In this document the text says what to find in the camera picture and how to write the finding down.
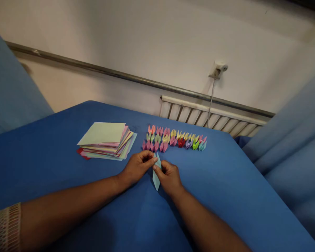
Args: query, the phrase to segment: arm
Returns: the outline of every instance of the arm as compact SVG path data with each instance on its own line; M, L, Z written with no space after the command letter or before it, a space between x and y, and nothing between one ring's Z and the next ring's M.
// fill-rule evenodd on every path
M21 250L34 251L67 233L76 224L138 182L157 160L146 150L134 154L113 177L54 192L21 205Z
M161 165L162 170L156 165L153 169L201 251L250 251L224 221L184 189L177 166L165 160Z

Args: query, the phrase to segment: blue table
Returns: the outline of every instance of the blue table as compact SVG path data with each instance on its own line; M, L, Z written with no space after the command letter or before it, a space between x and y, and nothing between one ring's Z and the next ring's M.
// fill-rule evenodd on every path
M119 173L124 161L85 160L77 142L94 122L148 124L208 136L205 151L169 147L184 186L225 220L253 251L315 251L315 241L227 133L87 101L0 135L0 209ZM191 251L175 206L152 183L152 170L132 188L57 241L56 251Z

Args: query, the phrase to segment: hand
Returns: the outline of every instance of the hand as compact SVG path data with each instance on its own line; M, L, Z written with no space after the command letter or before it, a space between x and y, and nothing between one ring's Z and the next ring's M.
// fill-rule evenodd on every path
M162 170L154 165L153 169L160 180L164 191L171 198L178 198L184 191L179 174L179 168L166 160L161 161Z
M154 157L154 153L149 150L133 154L118 178L122 183L131 186L138 182L157 160L158 158Z

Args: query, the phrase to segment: cable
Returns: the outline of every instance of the cable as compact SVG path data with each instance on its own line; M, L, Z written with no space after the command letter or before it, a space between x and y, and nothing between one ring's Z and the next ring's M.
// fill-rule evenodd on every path
M214 96L213 93L214 93L214 88L215 88L215 80L216 80L216 79L214 79L214 80L213 80L213 83L212 83L211 100L210 100L210 106L209 106L209 111L208 111L208 119L207 119L207 122L206 122L208 128L209 128L209 119L210 119L210 110L211 110L212 97Z

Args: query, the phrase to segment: left hand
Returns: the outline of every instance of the left hand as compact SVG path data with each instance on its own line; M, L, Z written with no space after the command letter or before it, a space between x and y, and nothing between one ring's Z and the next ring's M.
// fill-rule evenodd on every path
M158 158L154 157L154 153L149 150L133 154L118 177L122 183L131 186L138 182L157 160Z

